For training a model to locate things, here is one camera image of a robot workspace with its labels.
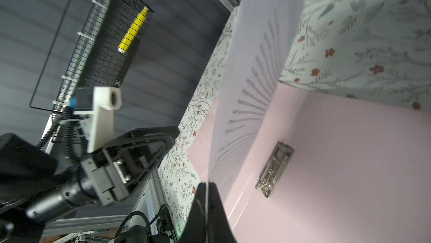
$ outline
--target gray wall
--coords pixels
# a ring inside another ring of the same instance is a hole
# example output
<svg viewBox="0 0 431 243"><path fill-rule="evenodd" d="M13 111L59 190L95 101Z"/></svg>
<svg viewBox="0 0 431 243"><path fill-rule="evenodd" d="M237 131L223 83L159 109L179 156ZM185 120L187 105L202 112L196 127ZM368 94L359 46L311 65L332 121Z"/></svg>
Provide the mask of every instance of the gray wall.
<svg viewBox="0 0 431 243"><path fill-rule="evenodd" d="M229 12L218 0L144 0L155 10L121 87L116 134L177 125ZM67 0L0 0L0 132L36 143L48 112L28 107ZM52 108L91 0L72 0L33 105Z"/></svg>

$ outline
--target metal clip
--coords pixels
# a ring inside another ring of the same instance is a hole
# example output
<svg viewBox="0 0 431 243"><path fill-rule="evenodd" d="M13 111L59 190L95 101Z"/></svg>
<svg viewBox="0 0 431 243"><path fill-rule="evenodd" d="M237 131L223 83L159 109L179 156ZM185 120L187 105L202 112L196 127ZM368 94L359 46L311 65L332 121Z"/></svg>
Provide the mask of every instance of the metal clip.
<svg viewBox="0 0 431 243"><path fill-rule="evenodd" d="M266 198L271 197L293 153L294 149L282 142L275 146L256 184L256 189L259 189Z"/></svg>

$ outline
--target yellow highlighter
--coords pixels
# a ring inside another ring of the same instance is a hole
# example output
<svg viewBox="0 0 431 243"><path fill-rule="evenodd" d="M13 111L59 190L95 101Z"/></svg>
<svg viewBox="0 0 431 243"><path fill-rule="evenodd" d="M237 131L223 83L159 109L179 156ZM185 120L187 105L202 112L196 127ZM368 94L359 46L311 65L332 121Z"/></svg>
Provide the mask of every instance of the yellow highlighter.
<svg viewBox="0 0 431 243"><path fill-rule="evenodd" d="M133 39L137 35L137 32L143 25L143 22L146 19L145 16L147 15L148 11L149 11L148 7L144 7L143 10L137 14L136 18L132 22L132 25L130 25L129 30L127 31L120 45L118 45L119 52L121 53L127 52L127 49L129 49L130 44L132 44Z"/></svg>

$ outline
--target black wire basket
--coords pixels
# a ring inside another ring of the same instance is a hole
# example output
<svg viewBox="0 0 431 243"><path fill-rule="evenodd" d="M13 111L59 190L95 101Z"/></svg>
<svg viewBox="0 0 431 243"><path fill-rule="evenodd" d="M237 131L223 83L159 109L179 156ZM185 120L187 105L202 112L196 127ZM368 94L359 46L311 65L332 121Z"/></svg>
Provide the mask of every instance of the black wire basket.
<svg viewBox="0 0 431 243"><path fill-rule="evenodd" d="M142 0L93 1L51 113L53 122L61 119L76 87L122 84L153 12ZM73 143L80 143L80 136L77 126ZM52 142L62 139L59 125Z"/></svg>

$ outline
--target white paper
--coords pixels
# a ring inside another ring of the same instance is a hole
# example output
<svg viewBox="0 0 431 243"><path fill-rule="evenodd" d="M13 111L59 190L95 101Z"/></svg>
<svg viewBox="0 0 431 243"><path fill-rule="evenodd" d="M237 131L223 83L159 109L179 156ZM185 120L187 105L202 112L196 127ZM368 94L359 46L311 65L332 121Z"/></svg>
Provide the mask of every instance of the white paper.
<svg viewBox="0 0 431 243"><path fill-rule="evenodd" d="M215 116L209 181L227 197L271 103L303 0L241 0Z"/></svg>

